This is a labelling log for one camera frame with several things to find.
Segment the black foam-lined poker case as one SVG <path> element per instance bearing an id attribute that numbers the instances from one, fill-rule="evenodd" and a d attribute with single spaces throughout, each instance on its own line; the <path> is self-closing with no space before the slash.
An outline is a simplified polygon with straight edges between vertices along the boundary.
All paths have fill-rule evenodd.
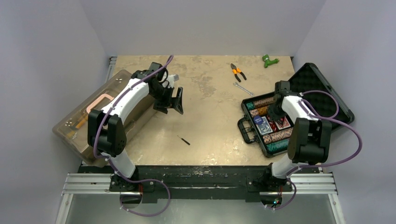
<path id="1" fill-rule="evenodd" d="M 315 64 L 305 63 L 288 81 L 290 83 L 290 90 L 292 92 L 302 93 L 303 98 L 311 103 L 313 108 L 320 116 L 333 116 L 334 119 L 347 124 L 350 124 L 354 121 L 355 116 L 353 112 L 343 102 L 343 100 Z M 254 123 L 249 110 L 246 108 L 246 103 L 273 96 L 274 92 L 268 92 L 243 100 L 241 103 L 241 108 L 244 115 L 237 123 L 238 129 L 245 143 L 258 143 L 264 156 L 269 158 L 286 153 L 287 150 L 276 154 L 268 153 L 267 144 L 263 142 L 262 138 L 264 135 L 259 133 L 259 130 Z M 273 133 L 280 131 L 277 129 L 275 122 L 270 120 L 268 114 L 261 117 L 265 117 L 267 119 L 271 128 L 273 129 Z M 286 117 L 291 124 L 291 128 L 293 128 L 294 124 L 292 123 L 291 119 L 288 116 Z"/>

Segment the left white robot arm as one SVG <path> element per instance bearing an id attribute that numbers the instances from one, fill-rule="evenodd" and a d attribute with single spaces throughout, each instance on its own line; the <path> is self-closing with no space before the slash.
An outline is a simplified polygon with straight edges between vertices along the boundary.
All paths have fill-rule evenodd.
<path id="1" fill-rule="evenodd" d="M 132 73 L 127 85 L 108 105 L 92 109 L 88 114 L 88 145 L 96 158 L 110 162 L 115 174 L 122 177 L 121 185 L 128 191 L 138 188 L 139 178 L 134 175 L 136 166 L 125 151 L 126 119 L 147 96 L 154 98 L 154 110 L 167 114 L 169 109 L 174 109 L 183 114 L 183 88 L 175 88 L 178 80 L 179 76 L 170 74 L 166 65 L 152 62 L 147 70 Z"/>

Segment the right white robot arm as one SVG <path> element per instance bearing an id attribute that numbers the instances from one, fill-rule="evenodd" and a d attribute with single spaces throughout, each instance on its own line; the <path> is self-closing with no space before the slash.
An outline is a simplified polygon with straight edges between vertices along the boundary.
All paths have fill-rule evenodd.
<path id="1" fill-rule="evenodd" d="M 272 121 L 280 124 L 288 116 L 294 124 L 287 155 L 271 165 L 271 172 L 262 177 L 263 186 L 273 190 L 303 165 L 324 163 L 329 154 L 332 124 L 314 117 L 303 102 L 302 94 L 292 92 L 288 81 L 275 84 L 274 103 L 268 108 Z"/>

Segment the red playing card deck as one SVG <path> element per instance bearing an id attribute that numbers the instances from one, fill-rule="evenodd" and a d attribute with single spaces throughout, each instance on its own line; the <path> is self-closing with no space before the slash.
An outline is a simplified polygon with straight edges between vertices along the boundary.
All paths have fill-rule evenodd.
<path id="1" fill-rule="evenodd" d="M 287 129 L 287 128 L 291 127 L 291 124 L 290 124 L 289 120 L 287 119 L 287 117 L 283 117 L 279 120 L 276 120 L 275 125 L 278 130 L 283 130 L 283 129 Z"/>

